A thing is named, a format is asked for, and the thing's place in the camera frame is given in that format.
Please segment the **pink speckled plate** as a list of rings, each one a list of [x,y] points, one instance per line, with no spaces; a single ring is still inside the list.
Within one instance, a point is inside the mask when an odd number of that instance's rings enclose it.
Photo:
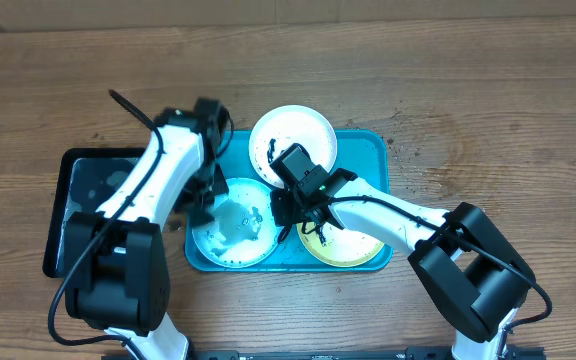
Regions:
[[[318,111],[302,105],[284,105],[264,114],[249,139],[253,169],[267,184],[283,182],[270,163],[293,143],[302,145],[315,165],[330,171],[337,158],[337,137],[330,122]]]

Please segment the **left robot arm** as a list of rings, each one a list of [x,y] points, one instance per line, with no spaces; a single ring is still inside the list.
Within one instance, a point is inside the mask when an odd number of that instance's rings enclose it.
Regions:
[[[167,108],[119,189],[94,212],[75,212],[64,228],[66,275],[55,300],[68,315],[101,330],[135,359],[185,359],[189,340],[167,313],[170,279],[162,231],[171,212],[200,224],[228,191],[217,163],[232,120],[218,101],[186,112]]]

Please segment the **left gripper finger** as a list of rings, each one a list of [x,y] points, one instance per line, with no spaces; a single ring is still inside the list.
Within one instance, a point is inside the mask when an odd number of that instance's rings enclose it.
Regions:
[[[208,201],[213,203],[218,196],[229,193],[226,178],[222,172],[215,172],[213,182],[208,192]]]
[[[208,212],[201,201],[188,203],[185,206],[188,213],[188,225],[191,228],[203,226],[208,223]]]

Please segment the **green scrub sponge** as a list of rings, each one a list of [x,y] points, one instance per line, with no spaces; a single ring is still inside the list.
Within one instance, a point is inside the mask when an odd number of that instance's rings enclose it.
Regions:
[[[188,215],[189,226],[191,228],[197,228],[213,222],[215,220],[215,217],[212,215],[213,208],[213,198],[194,204]]]

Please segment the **light blue speckled plate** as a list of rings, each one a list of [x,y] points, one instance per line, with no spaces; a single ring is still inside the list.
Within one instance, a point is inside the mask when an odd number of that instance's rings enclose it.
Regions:
[[[229,193],[214,201],[215,220],[190,229],[208,261],[240,269],[261,262],[276,249],[280,228],[272,216],[269,187],[249,178],[230,178],[227,185]]]

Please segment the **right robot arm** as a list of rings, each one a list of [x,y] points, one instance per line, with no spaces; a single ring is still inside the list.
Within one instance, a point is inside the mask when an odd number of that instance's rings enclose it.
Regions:
[[[504,359],[507,337],[534,272],[484,212],[469,203],[452,211],[384,193],[357,174],[316,165],[275,167],[284,187],[273,211],[280,223],[311,220],[369,235],[406,255],[441,315],[455,328],[455,359]]]

